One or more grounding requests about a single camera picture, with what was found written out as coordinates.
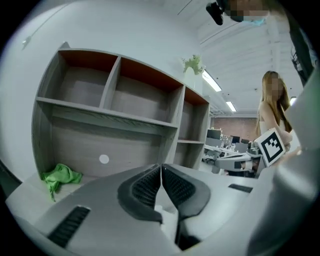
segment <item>gray shelving unit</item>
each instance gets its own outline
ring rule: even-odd
[[[35,98],[33,153],[39,174],[58,163],[95,177],[177,161],[198,168],[208,121],[208,101],[171,76],[64,43]]]

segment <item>long blonde hair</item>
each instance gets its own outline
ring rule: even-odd
[[[272,78],[274,77],[274,75],[276,75],[278,77],[279,83],[281,83],[283,85],[283,92],[282,92],[281,97],[278,100],[275,100],[274,97],[272,97]],[[291,130],[292,130],[291,125],[289,124],[289,122],[287,121],[286,116],[285,116],[285,111],[287,110],[287,108],[290,107],[288,91],[287,91],[287,87],[286,87],[284,80],[280,77],[280,75],[277,72],[268,71],[264,74],[264,76],[262,78],[262,97],[261,97],[260,102],[267,102],[272,109],[276,123],[279,125],[280,120],[283,120],[284,125],[285,125],[285,130],[288,133],[291,132]],[[258,119],[257,119],[257,123],[256,123],[256,128],[255,128],[255,132],[257,135],[260,134],[259,133],[260,119],[261,119],[261,117],[260,117],[260,114],[258,111]]]

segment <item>brown shelf back panel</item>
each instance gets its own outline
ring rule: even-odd
[[[89,50],[61,50],[61,57],[70,67],[86,68],[110,72],[117,56]]]
[[[167,93],[183,86],[182,83],[152,67],[124,57],[121,59],[120,75],[151,85]]]
[[[194,106],[209,104],[204,98],[188,87],[185,88],[184,100]]]

